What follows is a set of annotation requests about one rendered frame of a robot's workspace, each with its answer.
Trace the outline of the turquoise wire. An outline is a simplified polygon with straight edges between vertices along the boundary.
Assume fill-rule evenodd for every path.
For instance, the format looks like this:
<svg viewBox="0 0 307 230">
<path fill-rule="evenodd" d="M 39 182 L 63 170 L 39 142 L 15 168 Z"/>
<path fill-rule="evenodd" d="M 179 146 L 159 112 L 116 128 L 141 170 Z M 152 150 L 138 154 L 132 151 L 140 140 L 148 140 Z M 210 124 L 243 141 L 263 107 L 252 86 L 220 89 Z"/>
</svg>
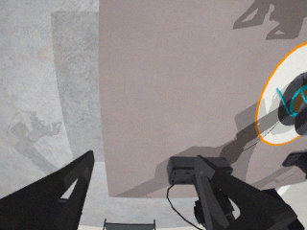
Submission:
<svg viewBox="0 0 307 230">
<path fill-rule="evenodd" d="M 300 91 L 300 89 L 301 89 L 301 91 Z M 281 100 L 282 100 L 282 103 L 284 104 L 284 106 L 285 106 L 285 108 L 286 108 L 286 110 L 287 110 L 287 112 L 288 112 L 288 114 L 290 115 L 290 116 L 293 116 L 293 117 L 295 117 L 296 116 L 296 113 L 297 112 L 295 112 L 295 114 L 294 114 L 294 112 L 293 112 L 293 102 L 294 102 L 294 99 L 295 99 L 295 97 L 296 97 L 296 95 L 299 93 L 299 92 L 301 92 L 301 96 L 302 96 L 302 99 L 304 100 L 304 102 L 306 102 L 307 103 L 307 101 L 305 100 L 305 98 L 304 98 L 304 96 L 303 96 L 303 90 L 307 90 L 307 85 L 306 85 L 306 87 L 305 87 L 305 85 L 303 85 L 303 86 L 301 86 L 296 92 L 295 92 L 295 94 L 293 95 L 293 97 L 292 97 L 292 99 L 291 99 L 291 102 L 290 102 L 290 112 L 293 114 L 290 114 L 289 113 L 289 111 L 288 111 L 288 109 L 287 109 L 287 107 L 286 107 L 286 105 L 285 105 L 285 103 L 284 103 L 284 101 L 283 101 L 283 98 L 282 98 L 282 96 L 281 96 L 281 94 L 280 94 L 280 92 L 279 92 L 279 90 L 278 90 L 278 88 L 276 88 L 276 90 L 277 90 L 277 92 L 278 92 L 278 94 L 279 94 L 279 96 L 280 96 L 280 98 L 281 98 Z"/>
</svg>

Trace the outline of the white circular mat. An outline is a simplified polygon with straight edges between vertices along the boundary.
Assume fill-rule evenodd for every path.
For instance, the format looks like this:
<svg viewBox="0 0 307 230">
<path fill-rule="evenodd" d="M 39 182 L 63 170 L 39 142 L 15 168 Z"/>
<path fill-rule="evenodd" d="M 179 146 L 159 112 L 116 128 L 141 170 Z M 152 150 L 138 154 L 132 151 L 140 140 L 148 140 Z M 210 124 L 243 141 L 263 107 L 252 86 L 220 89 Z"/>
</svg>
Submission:
<svg viewBox="0 0 307 230">
<path fill-rule="evenodd" d="M 278 107 L 289 84 L 300 74 L 307 72 L 307 45 L 290 53 L 272 74 L 262 95 L 258 112 L 257 128 L 260 136 L 268 143 L 283 144 L 299 136 L 295 125 L 284 126 L 278 119 Z"/>
</svg>

